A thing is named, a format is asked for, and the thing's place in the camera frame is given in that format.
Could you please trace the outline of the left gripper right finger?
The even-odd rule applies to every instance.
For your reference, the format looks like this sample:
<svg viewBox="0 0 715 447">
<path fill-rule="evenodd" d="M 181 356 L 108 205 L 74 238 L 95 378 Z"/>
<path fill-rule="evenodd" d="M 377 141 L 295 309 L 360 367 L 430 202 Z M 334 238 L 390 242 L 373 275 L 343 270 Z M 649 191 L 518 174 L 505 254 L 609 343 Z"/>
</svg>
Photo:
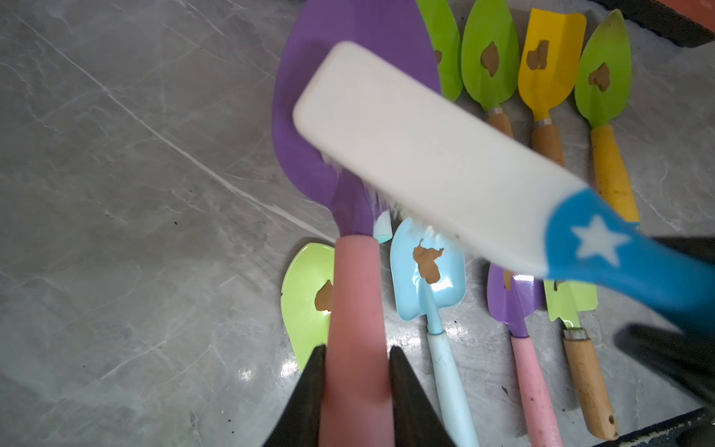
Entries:
<svg viewBox="0 0 715 447">
<path fill-rule="evenodd" d="M 396 446 L 454 446 L 399 346 L 389 351 Z"/>
</svg>

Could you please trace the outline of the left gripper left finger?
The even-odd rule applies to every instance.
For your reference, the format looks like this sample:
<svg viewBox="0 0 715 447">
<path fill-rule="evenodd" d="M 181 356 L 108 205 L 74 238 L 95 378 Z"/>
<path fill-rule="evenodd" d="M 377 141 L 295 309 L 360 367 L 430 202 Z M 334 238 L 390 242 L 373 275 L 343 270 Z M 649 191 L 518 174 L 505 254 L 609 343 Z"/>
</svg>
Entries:
<svg viewBox="0 0 715 447">
<path fill-rule="evenodd" d="M 264 446 L 318 446 L 327 346 L 316 346 Z"/>
</svg>

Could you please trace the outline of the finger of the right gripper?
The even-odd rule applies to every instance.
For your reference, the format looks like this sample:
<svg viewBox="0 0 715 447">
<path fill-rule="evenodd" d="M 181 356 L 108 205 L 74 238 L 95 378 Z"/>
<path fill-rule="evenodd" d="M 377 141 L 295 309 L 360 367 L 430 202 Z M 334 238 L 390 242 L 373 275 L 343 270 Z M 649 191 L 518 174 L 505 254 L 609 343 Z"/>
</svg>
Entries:
<svg viewBox="0 0 715 447">
<path fill-rule="evenodd" d="M 714 238 L 614 237 L 613 289 L 680 329 L 628 324 L 616 346 L 712 408 Z"/>
</svg>

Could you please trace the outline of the white brush blue handle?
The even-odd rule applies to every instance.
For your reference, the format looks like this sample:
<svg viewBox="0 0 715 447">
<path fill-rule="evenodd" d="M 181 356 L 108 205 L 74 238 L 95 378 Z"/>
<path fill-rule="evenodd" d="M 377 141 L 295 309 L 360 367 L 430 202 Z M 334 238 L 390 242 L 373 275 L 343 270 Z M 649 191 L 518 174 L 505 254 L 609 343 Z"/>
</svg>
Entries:
<svg viewBox="0 0 715 447">
<path fill-rule="evenodd" d="M 298 132 L 409 216 L 495 264 L 613 289 L 613 238 L 646 237 L 584 180 L 356 43 L 297 101 Z"/>
</svg>

